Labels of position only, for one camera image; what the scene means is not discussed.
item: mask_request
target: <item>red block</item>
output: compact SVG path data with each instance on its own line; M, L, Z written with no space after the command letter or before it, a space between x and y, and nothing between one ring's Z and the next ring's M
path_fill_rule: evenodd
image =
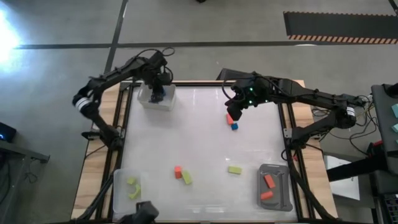
M272 191L264 192L261 194L261 200L267 200L272 198L273 196L274 194L272 193Z
M226 122L227 122L229 125L231 125L231 124L234 123L234 120L232 120L231 115L226 114Z
M181 167L180 166L175 166L174 167L174 174L175 174L175 178L176 179L180 179L182 177L182 173L181 173Z
M275 187L275 183L274 180L272 180L271 175L269 174L265 175L264 180L266 180L266 183L270 189Z

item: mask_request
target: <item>gray tray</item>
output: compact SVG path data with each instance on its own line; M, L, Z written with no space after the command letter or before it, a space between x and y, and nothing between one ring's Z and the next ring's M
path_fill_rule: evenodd
M275 187L270 189L264 176L270 174ZM293 205L289 199L289 168L287 166L263 164L257 172L257 202L260 207L269 210L289 212ZM274 196L268 200L261 200L261 194L271 190Z

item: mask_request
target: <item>gray floor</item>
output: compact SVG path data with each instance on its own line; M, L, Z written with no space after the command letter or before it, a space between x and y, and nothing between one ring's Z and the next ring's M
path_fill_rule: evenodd
M122 0L0 1L3 41L19 44L111 43ZM285 41L282 11L392 14L386 0L130 0L120 43ZM122 65L140 49L118 49ZM177 48L169 57L176 80L214 80L223 67L293 79L331 93L368 95L373 84L397 82L395 45ZM0 55L0 121L18 129L16 144L51 154L32 165L36 184L19 197L19 223L70 218L90 127L71 100L89 76L104 70L109 49L12 50ZM340 136L357 131L335 130ZM364 149L377 134L355 143ZM327 137L326 152L361 157L348 142ZM368 184L364 184L368 194ZM336 199L347 221L371 222L361 204Z

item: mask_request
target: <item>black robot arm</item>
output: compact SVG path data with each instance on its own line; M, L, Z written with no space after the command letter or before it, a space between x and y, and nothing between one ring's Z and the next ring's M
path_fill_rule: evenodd
M151 58L140 57L141 53L148 50L155 51ZM116 128L106 124L100 116L99 107L103 92L115 84L133 77L135 80L143 80L152 89L150 101L158 103L163 100L163 86L170 85L172 82L173 74L166 67L167 61L165 57L172 55L174 49L171 49L172 53L168 55L164 54L165 50L162 52L155 49L148 50L142 51L128 60L123 66L116 67L104 75L90 77L87 85L73 97L72 104L78 108L84 117L92 120L97 125L101 140L110 149L118 149L121 146L121 140Z
M242 110L249 106L258 106L262 103L305 103L330 110L325 118L304 128L297 127L286 130L288 136L287 145L291 149L303 148L311 136L325 133L333 128L350 128L355 125L356 117L354 108L364 106L358 96L332 95L320 92L318 89L311 90L287 78L265 77L256 72L243 73L236 79L231 89L235 92L234 97L227 97L225 103L228 113L234 119L239 120Z

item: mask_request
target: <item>wooden table frame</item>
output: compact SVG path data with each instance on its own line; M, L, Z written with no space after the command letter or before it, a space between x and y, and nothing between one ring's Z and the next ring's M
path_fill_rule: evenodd
M221 86L222 81L176 81L178 86ZM132 93L137 83L122 82L120 85L115 85L106 90L103 94L102 104L100 107L100 114L107 123L112 123L113 126L121 126L125 131L128 124L128 114L131 106ZM286 128L297 126L307 126L313 123L312 113L309 105L302 103L294 103L293 105L279 105L279 112L281 117L281 125ZM308 143L319 147L319 142L310 140ZM100 140L90 141L86 153L94 151L102 145ZM80 184L76 194L75 206L72 212L72 218L79 217L96 194L100 191L110 174L114 169L120 168L121 158L123 152L98 151L85 161L81 173ZM328 177L326 174L325 164L323 162L322 152L306 148L305 150L297 152L298 161L295 162L297 170L303 177L304 181L309 184L310 190L318 198L325 209L334 217L337 217L337 212L333 197L330 190ZM297 217L300 221L303 218L319 218L319 214L313 211L309 200L304 196L301 188L292 180L292 188L294 193L295 207ZM105 196L100 200L96 219L106 216L111 219L113 216L113 193L111 188L107 190Z

